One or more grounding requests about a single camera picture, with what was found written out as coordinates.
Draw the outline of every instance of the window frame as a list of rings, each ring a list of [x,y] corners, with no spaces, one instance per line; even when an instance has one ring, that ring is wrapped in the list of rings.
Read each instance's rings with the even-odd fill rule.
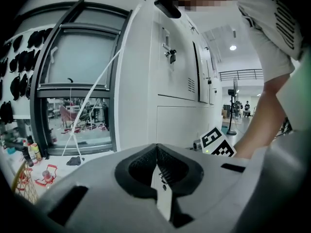
[[[92,30],[98,32],[106,32],[116,34],[116,41],[114,51],[112,51],[112,56],[121,49],[122,40],[124,37],[125,29],[128,25],[129,18],[132,14],[132,11],[126,11],[120,8],[113,6],[84,2],[84,0],[79,0],[77,2],[66,2],[66,3],[57,3],[51,4],[48,6],[43,6],[42,10],[37,8],[32,12],[28,12],[27,15],[30,17],[37,13],[44,13],[46,11],[63,9],[64,7],[69,9],[67,12],[59,19],[55,27],[51,30],[50,35],[48,36],[41,52],[39,54],[37,63],[35,65],[33,79],[31,84],[31,94],[30,94],[30,114],[31,114],[31,127],[33,131],[34,140],[40,147],[41,154],[44,157],[49,155],[61,155],[63,148],[58,148],[57,146],[52,145],[52,139],[49,133],[49,124],[48,124],[48,113],[47,113],[47,98],[61,98],[69,97],[71,92],[71,97],[85,97],[89,92],[91,86],[88,84],[73,84],[70,83],[42,83],[42,72],[44,71],[44,64],[49,58],[48,53],[51,50],[52,44],[56,39],[57,35],[64,29],[70,28],[75,30]],[[124,24],[121,31],[113,28],[88,24],[88,23],[74,23],[73,21],[80,15],[84,9],[96,9],[103,12],[113,12],[117,15],[121,15],[125,18]],[[107,81],[109,84],[105,87],[104,85],[96,86],[96,89],[92,92],[91,98],[101,98],[109,99],[109,131],[111,137],[111,144],[103,144],[98,146],[82,147],[79,148],[81,154],[93,154],[99,152],[106,152],[116,149],[116,138],[115,138],[115,121],[114,121],[114,93],[115,93],[115,80],[116,80],[116,71],[118,65],[118,58],[116,58],[112,64],[111,68],[108,70]],[[77,155],[78,151],[75,148],[67,149],[65,155]]]

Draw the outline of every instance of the wicker basket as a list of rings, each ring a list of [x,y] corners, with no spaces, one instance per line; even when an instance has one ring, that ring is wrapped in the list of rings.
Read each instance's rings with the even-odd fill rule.
[[[14,177],[12,192],[19,194],[32,204],[35,204],[38,194],[31,178],[31,172],[32,168],[29,168],[26,161],[24,161]]]

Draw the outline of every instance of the man's hand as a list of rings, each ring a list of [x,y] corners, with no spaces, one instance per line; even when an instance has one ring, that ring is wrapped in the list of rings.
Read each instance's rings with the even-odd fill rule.
[[[236,158],[250,159],[256,149],[268,146],[273,141],[285,118],[276,93],[289,77],[289,74],[282,75],[264,84],[256,113],[245,135],[234,146]]]

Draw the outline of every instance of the white t-shirt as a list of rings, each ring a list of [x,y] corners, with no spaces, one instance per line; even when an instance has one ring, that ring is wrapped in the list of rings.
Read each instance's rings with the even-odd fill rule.
[[[299,60],[303,37],[292,12],[281,0],[238,0],[264,81],[294,71],[291,58]]]

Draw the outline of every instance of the man's arm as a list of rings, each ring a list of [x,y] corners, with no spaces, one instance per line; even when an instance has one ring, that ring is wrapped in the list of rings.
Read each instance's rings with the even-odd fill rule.
[[[237,158],[250,159],[258,148],[268,146],[279,131],[285,113],[276,93],[285,84],[289,74],[269,80],[264,84],[256,113],[243,138],[235,145]]]
[[[288,80],[294,66],[289,56],[278,48],[260,28],[248,27],[249,38],[258,54],[264,87],[256,113],[243,138],[235,145],[236,157],[250,159],[257,148],[268,146],[285,118],[276,93]]]

